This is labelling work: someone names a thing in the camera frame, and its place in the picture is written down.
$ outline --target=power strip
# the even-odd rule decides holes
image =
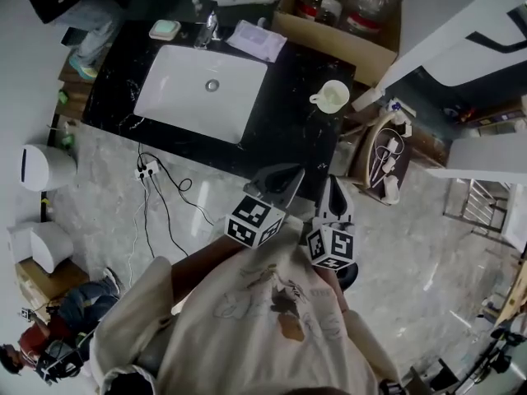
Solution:
[[[157,164],[157,161],[151,161],[148,164],[146,164],[143,167],[139,167],[135,171],[133,171],[135,174],[135,179],[142,180],[142,179],[148,179],[148,177],[152,177],[154,174],[159,173],[159,165]]]

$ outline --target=white cube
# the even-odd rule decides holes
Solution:
[[[355,236],[349,228],[342,231],[321,225],[318,230],[311,231],[306,240],[311,263],[317,267],[338,271],[355,263]]]
[[[226,216],[225,234],[247,247],[256,249],[273,237],[286,213],[265,202],[245,195],[236,209]]]

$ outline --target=soap dish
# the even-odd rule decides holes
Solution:
[[[157,21],[148,33],[154,40],[171,41],[181,29],[178,21]]]

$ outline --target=black marble countertop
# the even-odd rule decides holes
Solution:
[[[336,114],[325,114],[309,102],[309,97],[332,79],[342,81],[351,91],[355,67],[287,42],[277,61],[267,63],[244,136],[233,145],[133,114],[159,49],[167,44],[193,47],[200,27],[183,23],[179,34],[167,42],[148,36],[153,24],[124,24],[93,86],[83,123],[247,179],[264,166],[299,163],[305,167],[305,178],[298,196],[316,200],[346,106]],[[231,32],[221,30],[225,37]],[[208,50],[258,60],[223,41],[211,42]]]

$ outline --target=sneaker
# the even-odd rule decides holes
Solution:
[[[94,81],[99,73],[93,67],[82,66],[74,57],[69,58],[69,65],[77,70],[77,73],[82,79],[86,79],[87,81]]]
[[[121,289],[119,288],[119,284],[117,283],[117,276],[114,274],[114,272],[109,268],[105,267],[105,270],[102,272],[104,278],[108,278],[112,284],[114,284],[116,289],[116,295],[119,295],[121,293]]]

